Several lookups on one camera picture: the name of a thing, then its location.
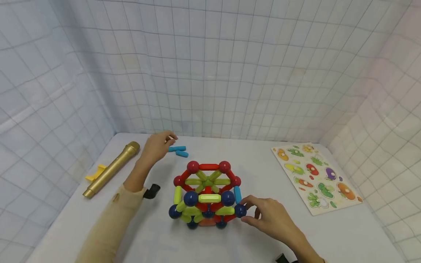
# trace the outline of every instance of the pepper puzzle piece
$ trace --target pepper puzzle piece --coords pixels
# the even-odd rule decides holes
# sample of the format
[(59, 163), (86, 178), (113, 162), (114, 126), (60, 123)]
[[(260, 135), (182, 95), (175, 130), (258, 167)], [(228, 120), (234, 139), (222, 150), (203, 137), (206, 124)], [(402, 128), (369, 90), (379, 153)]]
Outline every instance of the pepper puzzle piece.
[(314, 147), (311, 146), (310, 144), (304, 144), (303, 145), (303, 151), (308, 152), (308, 153), (313, 153)]
[(319, 175), (319, 171), (312, 164), (306, 164), (307, 171), (312, 175)]
[(85, 176), (85, 179), (90, 181), (90, 182), (93, 182), (95, 179), (98, 178), (98, 176), (100, 176), (102, 174), (102, 172), (104, 172), (106, 167), (107, 166), (105, 166), (105, 165), (98, 165), (98, 169), (96, 170), (96, 172), (93, 175)]

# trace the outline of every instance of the wooden puzzle board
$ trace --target wooden puzzle board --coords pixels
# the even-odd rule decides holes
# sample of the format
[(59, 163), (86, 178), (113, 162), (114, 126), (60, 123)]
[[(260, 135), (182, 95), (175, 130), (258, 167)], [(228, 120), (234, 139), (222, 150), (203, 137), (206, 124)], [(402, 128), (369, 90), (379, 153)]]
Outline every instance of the wooden puzzle board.
[(329, 164), (313, 144), (272, 147), (272, 152), (312, 215), (362, 202), (342, 170)]

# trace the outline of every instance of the toy structure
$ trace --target toy structure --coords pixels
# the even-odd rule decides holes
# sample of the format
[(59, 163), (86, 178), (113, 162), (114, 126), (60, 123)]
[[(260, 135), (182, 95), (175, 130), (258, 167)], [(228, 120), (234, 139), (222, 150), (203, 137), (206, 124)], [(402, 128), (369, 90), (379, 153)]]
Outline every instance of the toy structure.
[[(214, 172), (207, 176), (203, 171)], [(192, 174), (198, 178), (189, 178)], [(218, 179), (221, 174), (226, 174), (228, 178)], [(215, 225), (223, 229), (229, 221), (247, 213), (245, 206), (240, 205), (240, 184), (240, 178), (232, 173), (227, 161), (201, 165), (191, 161), (187, 164), (187, 170), (174, 178), (174, 205), (168, 214), (172, 219), (180, 218), (186, 222), (190, 229)], [(186, 193), (181, 198), (183, 189)]]

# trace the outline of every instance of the left hand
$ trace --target left hand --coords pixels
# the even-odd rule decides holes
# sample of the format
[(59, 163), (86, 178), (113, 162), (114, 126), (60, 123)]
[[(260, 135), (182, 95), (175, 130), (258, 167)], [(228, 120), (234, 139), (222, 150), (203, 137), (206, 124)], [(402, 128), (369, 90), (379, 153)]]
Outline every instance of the left hand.
[(168, 148), (178, 140), (177, 135), (172, 131), (166, 130), (159, 134), (152, 134), (143, 147), (139, 162), (143, 165), (152, 167), (161, 160), (168, 152)]

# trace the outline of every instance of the pea pod puzzle piece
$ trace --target pea pod puzzle piece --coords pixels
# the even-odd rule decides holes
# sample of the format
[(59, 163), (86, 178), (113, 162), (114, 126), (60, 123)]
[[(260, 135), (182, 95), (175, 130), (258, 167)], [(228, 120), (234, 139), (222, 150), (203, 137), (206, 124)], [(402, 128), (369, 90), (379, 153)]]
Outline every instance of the pea pod puzzle piece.
[(355, 200), (355, 194), (354, 192), (344, 183), (338, 183), (336, 185), (338, 187), (338, 192), (341, 193), (341, 196), (343, 198), (346, 198), (348, 200)]
[(320, 190), (320, 193), (323, 196), (325, 196), (325, 197), (327, 197), (329, 199), (333, 199), (334, 196), (333, 196), (332, 192), (335, 189), (332, 186), (329, 186), (329, 185), (327, 186), (324, 183), (320, 183), (320, 184), (317, 185), (317, 188)]
[(288, 152), (290, 152), (292, 155), (298, 156), (298, 157), (304, 157), (304, 154), (302, 154), (297, 149), (287, 149)]
[(298, 184), (301, 184), (302, 186), (305, 186), (305, 187), (308, 187), (308, 188), (314, 187), (311, 183), (307, 182), (306, 180), (300, 179), (298, 177), (294, 177), (294, 182), (298, 183)]
[(286, 163), (286, 164), (284, 164), (284, 166), (285, 166), (285, 168), (290, 170), (292, 173), (296, 173), (296, 174), (299, 174), (299, 175), (304, 174), (304, 170), (299, 166), (295, 166), (295, 165), (292, 165), (290, 163)]
[(288, 155), (285, 154), (285, 151), (281, 148), (278, 149), (278, 157), (281, 158), (284, 161), (288, 161)]

